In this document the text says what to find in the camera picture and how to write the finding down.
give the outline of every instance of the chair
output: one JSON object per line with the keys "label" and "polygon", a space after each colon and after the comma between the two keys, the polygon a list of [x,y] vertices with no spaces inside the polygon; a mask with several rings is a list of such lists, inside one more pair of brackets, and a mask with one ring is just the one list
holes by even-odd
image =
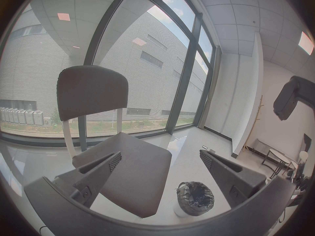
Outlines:
{"label": "chair", "polygon": [[299,163],[306,163],[306,160],[308,158],[308,153],[306,151],[301,151],[300,155],[299,155],[299,162],[294,162],[293,160],[290,162],[290,164],[288,165],[288,167],[286,168],[286,170],[282,173],[282,175],[289,169],[290,165],[292,164],[292,166],[294,167],[294,170],[296,170],[298,168],[298,164]]}
{"label": "chair", "polygon": [[[126,108],[128,102],[127,79],[96,65],[69,67],[59,74],[57,102],[73,166],[78,168],[120,151],[122,160],[100,193],[141,218],[154,215],[172,155],[166,149],[122,133],[122,108]],[[113,109],[117,109],[117,134],[76,155],[68,120]]]}

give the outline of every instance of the grass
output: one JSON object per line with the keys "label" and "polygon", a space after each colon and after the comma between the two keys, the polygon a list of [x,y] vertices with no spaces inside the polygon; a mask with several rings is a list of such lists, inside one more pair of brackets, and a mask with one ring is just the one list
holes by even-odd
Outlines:
{"label": "grass", "polygon": [[[192,123],[192,118],[183,118],[178,119],[177,126],[180,124]],[[165,128],[167,123],[167,119],[165,120],[134,120],[134,121],[123,121],[122,130],[126,132],[140,132],[146,130],[154,130],[154,129],[163,129]],[[112,134],[116,132],[116,122],[113,123],[111,121],[88,121],[87,122],[87,132],[91,136],[94,133],[96,135],[104,134]],[[62,126],[61,123],[53,124],[51,127],[45,126],[31,126],[31,125],[23,125],[23,124],[13,124],[8,122],[0,122],[0,127],[4,132],[13,133],[13,134],[25,134],[25,135],[36,135],[43,134],[46,136],[62,136]],[[78,124],[77,122],[70,123],[70,131],[72,134],[78,134]]]}

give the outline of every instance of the chair backrest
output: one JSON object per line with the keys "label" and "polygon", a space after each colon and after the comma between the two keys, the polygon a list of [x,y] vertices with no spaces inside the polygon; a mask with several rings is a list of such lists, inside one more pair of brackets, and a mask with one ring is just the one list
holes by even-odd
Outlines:
{"label": "chair backrest", "polygon": [[65,143],[75,156],[69,119],[117,109],[117,133],[122,130],[122,108],[127,107],[128,81],[118,72],[97,65],[64,69],[57,82],[57,103]]}
{"label": "chair backrest", "polygon": [[301,162],[305,163],[307,158],[308,158],[308,153],[306,151],[301,151],[300,152],[300,158],[301,158]]}

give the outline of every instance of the round table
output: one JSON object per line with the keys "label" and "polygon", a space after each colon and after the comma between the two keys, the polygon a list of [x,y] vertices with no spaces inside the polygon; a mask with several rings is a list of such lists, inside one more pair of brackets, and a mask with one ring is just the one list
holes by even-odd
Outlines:
{"label": "round table", "polygon": [[[274,170],[273,168],[271,168],[269,165],[264,164],[266,158],[268,157],[269,153],[275,155],[280,161],[277,164],[276,169]],[[283,166],[286,164],[289,164],[291,161],[286,158],[283,154],[281,154],[280,152],[274,150],[274,149],[269,149],[266,157],[264,158],[264,160],[262,161],[262,165],[265,165],[267,167],[269,167],[270,169],[272,169],[273,174],[271,175],[270,179],[272,179],[275,175],[278,175],[278,173],[282,170]]]}

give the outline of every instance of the white tabletop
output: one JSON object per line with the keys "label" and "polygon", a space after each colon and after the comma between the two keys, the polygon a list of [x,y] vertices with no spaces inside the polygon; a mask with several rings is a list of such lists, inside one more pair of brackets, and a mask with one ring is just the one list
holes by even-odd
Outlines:
{"label": "white tabletop", "polygon": [[280,152],[278,152],[274,149],[270,149],[270,152],[273,153],[277,158],[279,158],[280,160],[282,160],[285,163],[291,162],[291,160],[287,159],[284,155],[282,155]]}

